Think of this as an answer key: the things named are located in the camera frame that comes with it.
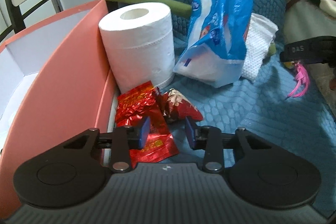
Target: gray gripper base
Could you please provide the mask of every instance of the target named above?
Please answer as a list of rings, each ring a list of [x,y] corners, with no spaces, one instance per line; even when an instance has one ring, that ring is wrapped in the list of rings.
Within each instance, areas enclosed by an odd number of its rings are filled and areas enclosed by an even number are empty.
[[[320,224],[312,207],[273,211],[236,196],[220,175],[196,164],[139,164],[111,177],[91,200],[60,210],[23,205],[10,224]]]

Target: blue fabric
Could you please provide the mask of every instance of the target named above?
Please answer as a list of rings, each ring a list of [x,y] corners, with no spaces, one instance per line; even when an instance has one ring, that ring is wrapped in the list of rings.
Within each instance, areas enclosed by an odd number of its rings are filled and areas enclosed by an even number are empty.
[[[191,4],[192,0],[178,0]],[[264,15],[280,28],[279,45],[283,42],[286,0],[254,0],[255,13]],[[188,20],[173,16],[175,53],[186,46]],[[237,126],[250,131],[302,156],[321,172],[322,186],[315,208],[328,216],[336,209],[336,126],[330,110],[313,82],[302,98],[289,98],[295,87],[293,75],[282,67],[278,54],[263,65],[254,84],[240,80],[218,89],[196,80],[176,75],[171,87],[181,91],[204,116],[200,125],[213,125],[233,133]],[[166,162],[201,162],[203,151],[192,151],[181,124],[171,128],[180,154]],[[233,165],[230,151],[225,151],[226,166]]]

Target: red wrapper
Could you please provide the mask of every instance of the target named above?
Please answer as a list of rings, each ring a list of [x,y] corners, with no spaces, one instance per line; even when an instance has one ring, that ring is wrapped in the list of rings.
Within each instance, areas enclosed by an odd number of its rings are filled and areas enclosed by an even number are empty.
[[[138,162],[159,162],[173,155],[177,155],[177,149],[171,134],[149,134],[145,147],[142,150],[129,151],[132,167]]]
[[[118,97],[117,126],[136,126],[145,116],[151,119],[151,132],[142,150],[130,150],[132,166],[138,162],[158,162],[179,153],[162,115],[161,95],[146,82]]]
[[[170,121],[182,120],[190,116],[195,121],[202,121],[199,110],[184,95],[176,89],[170,89],[162,95],[164,116]]]
[[[160,93],[150,81],[118,97],[115,122],[117,126],[136,126],[145,116],[151,119],[151,133],[169,134],[159,104]]]

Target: silver rivet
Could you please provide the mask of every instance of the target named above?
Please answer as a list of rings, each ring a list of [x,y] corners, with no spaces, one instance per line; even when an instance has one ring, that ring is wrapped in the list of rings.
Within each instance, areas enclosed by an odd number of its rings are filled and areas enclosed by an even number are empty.
[[[210,171],[218,171],[222,168],[222,165],[219,162],[210,161],[205,165],[205,168]]]
[[[119,162],[115,162],[112,165],[112,167],[114,170],[117,170],[117,171],[125,171],[129,168],[129,164],[127,162],[119,161]]]

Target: plastic bag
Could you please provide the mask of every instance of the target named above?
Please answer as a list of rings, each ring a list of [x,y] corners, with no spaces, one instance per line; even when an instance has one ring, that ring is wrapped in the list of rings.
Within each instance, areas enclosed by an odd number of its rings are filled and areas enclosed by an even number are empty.
[[[253,0],[193,0],[188,46],[174,72],[218,88],[242,74]]]

